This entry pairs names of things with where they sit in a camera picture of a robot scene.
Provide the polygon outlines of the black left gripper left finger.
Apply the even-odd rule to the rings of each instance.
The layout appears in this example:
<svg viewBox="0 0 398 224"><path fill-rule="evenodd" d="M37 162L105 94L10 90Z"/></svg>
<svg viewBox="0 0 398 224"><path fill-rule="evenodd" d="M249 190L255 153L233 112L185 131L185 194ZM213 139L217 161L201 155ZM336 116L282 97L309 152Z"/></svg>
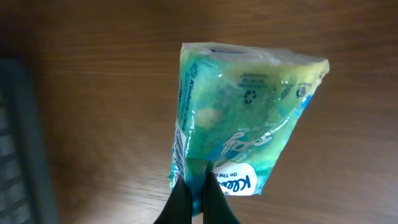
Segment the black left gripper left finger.
<svg viewBox="0 0 398 224"><path fill-rule="evenodd" d="M154 224L191 224L192 194L184 179L178 180Z"/></svg>

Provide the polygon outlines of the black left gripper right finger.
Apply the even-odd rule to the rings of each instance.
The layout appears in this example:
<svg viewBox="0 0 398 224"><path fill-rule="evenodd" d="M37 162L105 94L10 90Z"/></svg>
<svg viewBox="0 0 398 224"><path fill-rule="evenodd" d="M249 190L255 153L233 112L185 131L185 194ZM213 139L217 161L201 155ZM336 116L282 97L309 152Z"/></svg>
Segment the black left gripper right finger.
<svg viewBox="0 0 398 224"><path fill-rule="evenodd" d="M240 224L211 172L206 175L203 187L203 224Z"/></svg>

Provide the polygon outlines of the teal tissue pack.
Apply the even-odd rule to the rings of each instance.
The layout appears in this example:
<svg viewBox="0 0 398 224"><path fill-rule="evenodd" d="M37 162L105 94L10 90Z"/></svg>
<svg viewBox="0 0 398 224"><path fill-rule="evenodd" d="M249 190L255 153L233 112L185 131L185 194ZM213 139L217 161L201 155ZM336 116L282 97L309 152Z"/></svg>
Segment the teal tissue pack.
<svg viewBox="0 0 398 224"><path fill-rule="evenodd" d="M208 172L226 195L261 194L329 69L326 58L288 49L182 45L169 179L184 179L193 215Z"/></svg>

